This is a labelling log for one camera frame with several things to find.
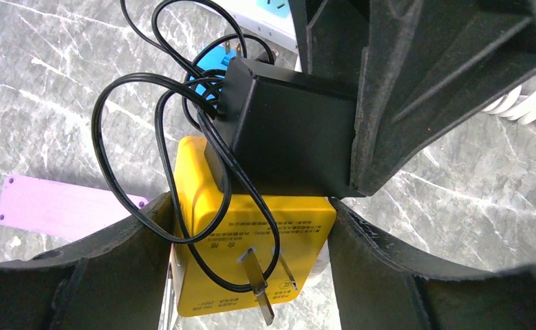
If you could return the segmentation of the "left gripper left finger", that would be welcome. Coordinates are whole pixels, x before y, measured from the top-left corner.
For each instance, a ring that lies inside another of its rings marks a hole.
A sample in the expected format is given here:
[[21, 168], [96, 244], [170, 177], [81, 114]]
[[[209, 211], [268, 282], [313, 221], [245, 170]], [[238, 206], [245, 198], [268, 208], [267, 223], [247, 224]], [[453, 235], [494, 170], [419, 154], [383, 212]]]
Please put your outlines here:
[[157, 329], [171, 244], [127, 217], [0, 263], [0, 329]]

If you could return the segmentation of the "black cube adapter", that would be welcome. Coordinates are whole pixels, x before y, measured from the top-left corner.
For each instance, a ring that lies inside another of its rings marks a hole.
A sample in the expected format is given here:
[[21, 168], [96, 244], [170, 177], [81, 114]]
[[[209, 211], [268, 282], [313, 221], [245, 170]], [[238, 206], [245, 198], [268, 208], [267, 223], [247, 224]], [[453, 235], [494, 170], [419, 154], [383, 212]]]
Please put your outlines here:
[[357, 197], [356, 85], [233, 58], [213, 126], [263, 195]]

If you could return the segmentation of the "white long power strip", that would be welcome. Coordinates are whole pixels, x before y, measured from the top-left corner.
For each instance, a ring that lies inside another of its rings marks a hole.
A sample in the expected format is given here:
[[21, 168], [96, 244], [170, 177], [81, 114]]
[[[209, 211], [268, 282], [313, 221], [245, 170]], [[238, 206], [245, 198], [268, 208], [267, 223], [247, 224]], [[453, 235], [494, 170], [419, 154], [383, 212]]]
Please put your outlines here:
[[288, 1], [217, 0], [243, 28], [253, 31], [297, 55], [296, 71], [302, 71], [294, 22]]

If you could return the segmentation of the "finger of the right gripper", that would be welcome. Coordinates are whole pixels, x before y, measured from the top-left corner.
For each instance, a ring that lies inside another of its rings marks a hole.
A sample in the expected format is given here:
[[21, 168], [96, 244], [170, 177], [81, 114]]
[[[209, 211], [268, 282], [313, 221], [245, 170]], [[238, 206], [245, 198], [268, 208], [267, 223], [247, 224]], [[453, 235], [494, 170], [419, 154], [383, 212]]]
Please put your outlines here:
[[350, 168], [350, 185], [366, 197], [383, 185], [373, 165], [378, 132], [423, 6], [423, 1], [369, 3], [369, 35], [361, 54]]
[[423, 2], [380, 151], [417, 151], [536, 73], [536, 1]]

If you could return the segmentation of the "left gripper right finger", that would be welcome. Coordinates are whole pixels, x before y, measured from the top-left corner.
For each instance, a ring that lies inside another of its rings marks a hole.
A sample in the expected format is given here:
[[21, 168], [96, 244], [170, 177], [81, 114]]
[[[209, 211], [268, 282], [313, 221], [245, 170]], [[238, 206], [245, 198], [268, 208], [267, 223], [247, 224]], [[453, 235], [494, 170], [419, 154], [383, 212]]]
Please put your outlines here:
[[338, 199], [328, 238], [343, 329], [536, 329], [536, 264], [498, 272], [422, 251]]

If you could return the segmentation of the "blue cube socket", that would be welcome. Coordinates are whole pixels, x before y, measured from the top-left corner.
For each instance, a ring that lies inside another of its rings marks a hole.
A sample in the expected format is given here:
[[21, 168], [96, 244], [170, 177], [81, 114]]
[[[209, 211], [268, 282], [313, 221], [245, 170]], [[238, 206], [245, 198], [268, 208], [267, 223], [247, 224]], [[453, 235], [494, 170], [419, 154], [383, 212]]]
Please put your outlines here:
[[236, 34], [229, 34], [207, 45], [196, 57], [197, 66], [203, 71], [227, 70], [235, 56], [242, 54], [242, 45]]

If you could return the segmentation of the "purple flat box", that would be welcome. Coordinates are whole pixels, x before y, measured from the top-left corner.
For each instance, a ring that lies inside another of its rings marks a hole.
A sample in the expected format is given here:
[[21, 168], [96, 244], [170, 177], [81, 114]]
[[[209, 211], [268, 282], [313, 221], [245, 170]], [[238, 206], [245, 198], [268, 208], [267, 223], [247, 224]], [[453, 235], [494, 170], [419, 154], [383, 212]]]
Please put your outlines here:
[[0, 224], [77, 241], [130, 215], [108, 190], [24, 175], [2, 185]]

